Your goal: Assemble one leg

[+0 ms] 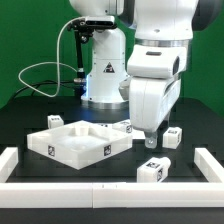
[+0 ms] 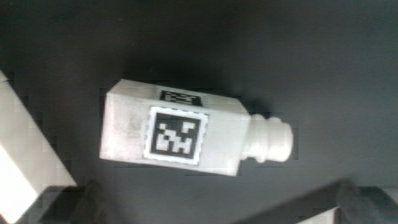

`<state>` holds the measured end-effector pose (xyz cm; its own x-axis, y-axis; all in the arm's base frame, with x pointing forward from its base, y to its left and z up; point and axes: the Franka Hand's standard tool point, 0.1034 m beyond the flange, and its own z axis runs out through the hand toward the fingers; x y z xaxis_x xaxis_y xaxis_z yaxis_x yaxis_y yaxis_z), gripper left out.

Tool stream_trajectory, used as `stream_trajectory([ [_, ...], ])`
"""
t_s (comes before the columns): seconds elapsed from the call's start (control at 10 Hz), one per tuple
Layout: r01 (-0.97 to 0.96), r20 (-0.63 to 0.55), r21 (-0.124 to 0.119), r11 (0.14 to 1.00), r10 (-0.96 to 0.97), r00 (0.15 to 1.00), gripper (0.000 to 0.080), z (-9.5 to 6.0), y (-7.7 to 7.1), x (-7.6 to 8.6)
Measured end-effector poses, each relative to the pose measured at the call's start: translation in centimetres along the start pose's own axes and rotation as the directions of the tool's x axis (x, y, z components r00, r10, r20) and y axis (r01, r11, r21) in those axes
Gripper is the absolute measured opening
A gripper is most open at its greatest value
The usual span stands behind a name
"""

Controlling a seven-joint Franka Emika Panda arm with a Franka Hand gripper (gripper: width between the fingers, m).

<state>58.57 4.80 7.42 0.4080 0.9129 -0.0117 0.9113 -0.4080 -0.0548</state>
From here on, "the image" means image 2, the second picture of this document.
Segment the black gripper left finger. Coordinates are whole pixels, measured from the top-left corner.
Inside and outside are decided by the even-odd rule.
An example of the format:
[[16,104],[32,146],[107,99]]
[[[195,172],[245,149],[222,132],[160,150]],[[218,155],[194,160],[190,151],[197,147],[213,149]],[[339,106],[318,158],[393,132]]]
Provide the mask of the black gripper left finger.
[[50,186],[16,224],[107,224],[105,198],[99,183]]

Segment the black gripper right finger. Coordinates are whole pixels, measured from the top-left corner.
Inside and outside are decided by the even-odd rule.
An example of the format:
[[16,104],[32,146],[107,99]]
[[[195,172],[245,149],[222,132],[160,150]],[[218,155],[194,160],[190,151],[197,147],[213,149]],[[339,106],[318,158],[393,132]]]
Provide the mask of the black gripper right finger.
[[398,186],[336,182],[236,224],[398,224]]

